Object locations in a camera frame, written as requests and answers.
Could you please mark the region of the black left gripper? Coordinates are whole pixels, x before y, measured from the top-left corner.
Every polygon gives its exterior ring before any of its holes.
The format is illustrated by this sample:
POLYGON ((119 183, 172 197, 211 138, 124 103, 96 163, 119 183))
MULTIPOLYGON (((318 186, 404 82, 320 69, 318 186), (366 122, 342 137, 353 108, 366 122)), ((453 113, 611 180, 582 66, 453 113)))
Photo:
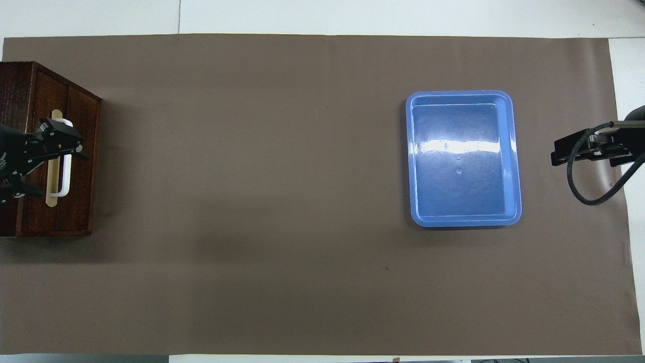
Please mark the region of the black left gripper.
POLYGON ((38 164, 66 155, 83 161, 89 159, 83 151, 84 138, 74 127, 51 118, 41 118, 39 122, 35 133, 20 133, 11 127, 1 126, 2 204, 23 196, 43 196, 37 186, 22 181, 22 176, 32 173, 38 164), (34 140, 38 148, 33 161, 28 162, 31 152, 35 151, 34 140))

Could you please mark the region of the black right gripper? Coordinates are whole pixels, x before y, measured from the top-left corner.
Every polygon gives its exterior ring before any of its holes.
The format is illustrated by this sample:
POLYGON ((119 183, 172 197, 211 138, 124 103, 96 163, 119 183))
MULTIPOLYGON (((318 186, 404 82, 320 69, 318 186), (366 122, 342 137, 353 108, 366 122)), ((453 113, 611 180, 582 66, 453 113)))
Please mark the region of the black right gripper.
POLYGON ((582 130, 555 140, 550 154, 551 165, 568 163, 574 153, 574 161, 587 159, 596 161, 597 143, 603 154, 610 154, 610 166, 635 162, 644 154, 644 106, 632 110, 623 120, 609 122, 601 131, 582 130))

